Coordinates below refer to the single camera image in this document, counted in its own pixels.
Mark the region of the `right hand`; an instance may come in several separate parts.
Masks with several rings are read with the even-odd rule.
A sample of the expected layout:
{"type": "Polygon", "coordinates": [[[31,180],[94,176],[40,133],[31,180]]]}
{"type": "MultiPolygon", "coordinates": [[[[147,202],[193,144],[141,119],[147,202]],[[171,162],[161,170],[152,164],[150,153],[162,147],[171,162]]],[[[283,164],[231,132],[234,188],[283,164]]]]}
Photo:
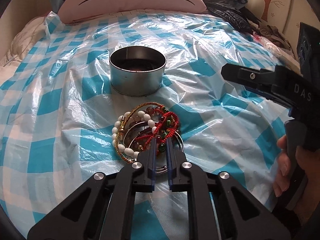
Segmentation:
{"type": "MultiPolygon", "coordinates": [[[[290,185],[289,173],[291,172],[291,161],[287,155],[287,138],[282,136],[277,141],[277,146],[281,149],[278,156],[278,170],[273,184],[273,189],[277,197],[281,196],[290,185]]],[[[294,207],[294,212],[302,224],[306,224],[319,204],[319,151],[311,152],[301,146],[296,149],[297,164],[305,171],[308,178],[307,186],[298,203],[294,207]]]]}

